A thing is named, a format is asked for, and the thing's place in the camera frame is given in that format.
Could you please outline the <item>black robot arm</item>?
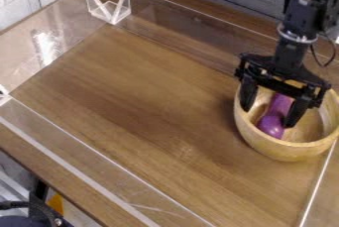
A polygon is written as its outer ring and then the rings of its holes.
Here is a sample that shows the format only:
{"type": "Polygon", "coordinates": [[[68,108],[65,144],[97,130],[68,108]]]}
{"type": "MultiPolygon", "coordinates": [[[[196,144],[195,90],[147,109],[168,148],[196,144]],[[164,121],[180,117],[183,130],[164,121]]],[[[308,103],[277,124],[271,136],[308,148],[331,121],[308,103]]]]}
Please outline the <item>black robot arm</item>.
{"type": "Polygon", "coordinates": [[[321,105],[331,84],[303,63],[313,43],[339,26],[339,0],[284,0],[279,41],[271,56],[240,54],[235,76],[241,82],[240,105],[252,109],[260,87],[292,98],[283,126],[295,126],[305,111],[321,105]]]}

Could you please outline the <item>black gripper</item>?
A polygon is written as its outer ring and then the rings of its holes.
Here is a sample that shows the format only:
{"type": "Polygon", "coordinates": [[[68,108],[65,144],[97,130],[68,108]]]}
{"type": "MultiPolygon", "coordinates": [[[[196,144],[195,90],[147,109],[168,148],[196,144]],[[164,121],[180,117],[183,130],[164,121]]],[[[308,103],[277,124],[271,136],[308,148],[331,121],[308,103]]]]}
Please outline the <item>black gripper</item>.
{"type": "Polygon", "coordinates": [[[304,65],[305,52],[312,48],[307,42],[288,38],[277,41],[272,56],[241,53],[235,76],[240,80],[240,104],[249,111],[260,86],[293,99],[283,126],[292,128],[308,108],[319,107],[331,84],[304,65]]]}

